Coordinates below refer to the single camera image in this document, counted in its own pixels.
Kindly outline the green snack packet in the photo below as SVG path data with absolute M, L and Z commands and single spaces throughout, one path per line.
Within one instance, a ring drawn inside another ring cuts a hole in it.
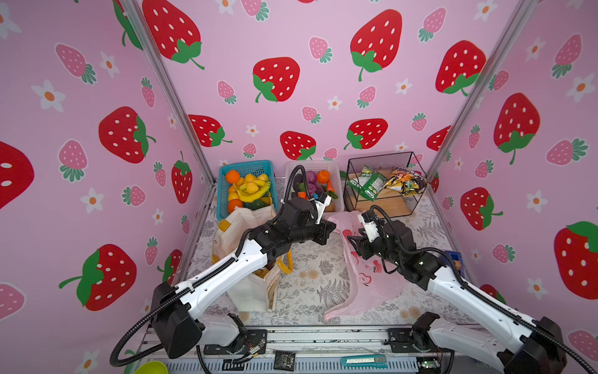
M 350 179 L 348 185 L 364 199 L 376 201 L 387 182 L 388 179 L 383 174 L 369 166 L 364 166 L 361 174 Z

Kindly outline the green bowl at front edge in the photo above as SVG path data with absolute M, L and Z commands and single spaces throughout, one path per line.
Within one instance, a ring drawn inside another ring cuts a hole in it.
M 150 361 L 142 364 L 134 374 L 168 374 L 168 368 L 163 362 Z

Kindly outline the orange toy tangerine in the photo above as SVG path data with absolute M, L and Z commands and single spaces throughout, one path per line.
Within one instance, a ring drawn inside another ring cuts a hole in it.
M 235 185 L 241 179 L 241 175 L 236 170 L 229 170 L 225 175 L 225 179 L 231 185 Z

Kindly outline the white canvas tote bag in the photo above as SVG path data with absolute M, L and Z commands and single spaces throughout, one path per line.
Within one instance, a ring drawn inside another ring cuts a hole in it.
M 228 257 L 235 258 L 225 270 L 224 279 L 233 283 L 227 294 L 240 312 L 275 311 L 280 279 L 294 269 L 289 252 L 271 260 L 255 241 L 244 237 L 247 230 L 274 217 L 275 210 L 271 206 L 258 210 L 237 208 L 219 223 L 216 230 L 212 260 L 217 263 Z

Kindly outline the yellow toy lemon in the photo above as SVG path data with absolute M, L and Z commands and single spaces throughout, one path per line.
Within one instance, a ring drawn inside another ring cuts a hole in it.
M 245 186 L 245 191 L 248 194 L 257 193 L 260 189 L 260 187 L 255 182 L 249 182 L 249 183 L 245 184 L 244 186 Z

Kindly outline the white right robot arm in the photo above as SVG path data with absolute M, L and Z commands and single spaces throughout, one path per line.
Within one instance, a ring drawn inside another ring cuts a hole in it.
M 446 252 L 432 247 L 417 249 L 411 230 L 392 221 L 381 207 L 373 206 L 358 219 L 362 225 L 359 234 L 347 240 L 360 257 L 377 256 L 382 264 L 391 263 L 394 273 L 453 304 L 486 330 L 450 327 L 439 315 L 425 313 L 412 327 L 418 349 L 434 345 L 459 352 L 501 373 L 561 373 L 568 358 L 588 373 L 595 371 L 565 345 L 554 321 L 546 317 L 536 320 L 473 286 L 460 276 Z

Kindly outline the colourful snack packet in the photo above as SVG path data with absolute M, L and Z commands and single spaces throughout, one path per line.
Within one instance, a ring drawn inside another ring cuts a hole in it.
M 427 185 L 427 179 L 418 172 L 406 168 L 394 168 L 385 189 L 397 192 L 402 197 L 410 197 L 422 194 Z

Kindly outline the teal plastic fruit basket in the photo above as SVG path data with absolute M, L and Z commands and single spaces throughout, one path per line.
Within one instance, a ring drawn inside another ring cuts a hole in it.
M 227 218 L 235 203 L 257 207 L 269 198 L 278 210 L 277 188 L 271 161 L 248 161 L 221 167 L 218 179 L 216 219 Z

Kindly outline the orange toy pumpkin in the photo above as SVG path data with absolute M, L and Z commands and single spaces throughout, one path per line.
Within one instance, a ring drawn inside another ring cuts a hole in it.
M 317 182 L 324 185 L 330 181 L 330 173 L 327 170 L 320 171 L 317 174 Z

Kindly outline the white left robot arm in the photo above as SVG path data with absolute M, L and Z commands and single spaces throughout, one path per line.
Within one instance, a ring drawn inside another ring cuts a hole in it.
M 332 199 L 322 194 L 317 199 L 293 197 L 266 223 L 244 231 L 235 251 L 208 270 L 175 286 L 167 283 L 154 291 L 148 314 L 120 339 L 109 362 L 113 367 L 127 366 L 160 350 L 169 358 L 179 358 L 194 349 L 207 335 L 209 326 L 200 318 L 206 309 L 234 285 L 268 263 L 289 252 L 294 243 L 313 241 L 324 246 L 336 225 L 324 218 Z M 128 358 L 119 355 L 129 340 L 144 325 L 150 324 L 160 343 Z

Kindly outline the pink plastic grocery bag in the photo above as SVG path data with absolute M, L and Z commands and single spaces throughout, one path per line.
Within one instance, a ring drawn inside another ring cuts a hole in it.
M 329 216 L 328 220 L 336 224 L 335 232 L 343 237 L 349 295 L 344 302 L 329 309 L 325 319 L 357 316 L 399 297 L 407 285 L 406 280 L 397 273 L 386 273 L 380 258 L 365 260 L 360 257 L 347 240 L 349 236 L 357 236 L 362 228 L 358 214 L 340 212 Z

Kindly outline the large orange toy fruit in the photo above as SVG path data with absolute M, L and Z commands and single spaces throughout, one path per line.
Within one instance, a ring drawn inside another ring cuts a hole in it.
M 233 213 L 237 208 L 243 208 L 244 203 L 240 199 L 231 199 L 228 203 L 228 213 Z

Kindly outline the white plastic vegetable basket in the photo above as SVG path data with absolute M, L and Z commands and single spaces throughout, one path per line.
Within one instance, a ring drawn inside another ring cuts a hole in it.
M 303 176 L 300 171 L 296 176 L 291 172 L 301 165 L 307 175 Z M 297 191 L 309 191 L 316 198 L 327 192 L 332 197 L 331 205 L 325 209 L 326 213 L 339 213 L 344 211 L 344 198 L 342 192 L 342 179 L 340 177 L 339 165 L 334 161 L 290 161 L 286 165 L 286 184 L 283 187 L 282 200 L 286 200 L 286 191 L 291 196 Z

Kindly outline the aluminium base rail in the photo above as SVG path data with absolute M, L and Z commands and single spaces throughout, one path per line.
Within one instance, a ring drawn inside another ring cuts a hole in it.
M 478 325 L 458 325 L 484 333 Z M 259 350 L 247 362 L 238 363 L 238 353 L 217 346 L 200 346 L 179 358 L 165 352 L 149 356 L 161 361 L 169 373 L 500 373 L 459 352 L 434 345 L 418 349 L 411 326 L 249 326 L 250 342 Z M 384 355 L 388 367 L 347 368 L 342 357 Z

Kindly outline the blue object at right edge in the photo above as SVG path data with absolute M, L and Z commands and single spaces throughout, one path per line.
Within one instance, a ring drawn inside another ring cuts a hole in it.
M 447 256 L 455 263 L 456 269 L 458 270 L 459 274 L 463 277 L 464 276 L 464 265 L 462 254 L 460 252 L 453 252 L 453 251 L 446 251 Z

